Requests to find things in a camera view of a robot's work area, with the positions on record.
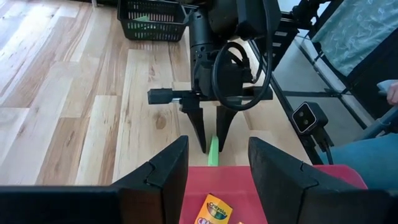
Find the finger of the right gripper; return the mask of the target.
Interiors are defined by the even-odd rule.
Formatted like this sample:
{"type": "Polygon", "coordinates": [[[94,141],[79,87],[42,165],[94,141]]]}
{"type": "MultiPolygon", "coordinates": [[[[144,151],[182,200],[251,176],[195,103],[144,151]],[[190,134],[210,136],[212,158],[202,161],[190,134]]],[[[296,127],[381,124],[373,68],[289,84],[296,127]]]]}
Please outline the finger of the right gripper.
{"type": "Polygon", "coordinates": [[[230,110],[225,106],[216,107],[216,135],[219,140],[219,152],[223,151],[229,127],[237,113],[237,111],[230,110]]]}
{"type": "Polygon", "coordinates": [[[201,151],[202,153],[206,153],[207,150],[203,109],[199,106],[182,105],[180,107],[180,111],[188,116],[200,143],[201,151]]]}

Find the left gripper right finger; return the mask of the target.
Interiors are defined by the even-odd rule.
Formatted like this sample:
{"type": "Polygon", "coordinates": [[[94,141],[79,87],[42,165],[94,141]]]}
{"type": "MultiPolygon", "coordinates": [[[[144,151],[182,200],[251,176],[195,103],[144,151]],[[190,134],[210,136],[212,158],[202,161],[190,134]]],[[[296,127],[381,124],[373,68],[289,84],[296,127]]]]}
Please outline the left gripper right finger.
{"type": "Polygon", "coordinates": [[[250,137],[248,158],[252,179],[268,223],[298,223],[308,190],[332,192],[354,186],[322,172],[263,141],[250,137]]]}

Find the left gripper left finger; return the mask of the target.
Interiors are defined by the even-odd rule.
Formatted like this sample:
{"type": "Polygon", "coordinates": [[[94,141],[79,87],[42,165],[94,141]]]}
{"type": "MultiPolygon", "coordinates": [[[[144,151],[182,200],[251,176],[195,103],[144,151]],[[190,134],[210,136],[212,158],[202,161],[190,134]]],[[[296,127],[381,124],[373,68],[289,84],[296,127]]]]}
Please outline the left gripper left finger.
{"type": "Polygon", "coordinates": [[[111,223],[178,223],[188,177],[189,143],[180,136],[137,169],[113,183],[111,223]]]}

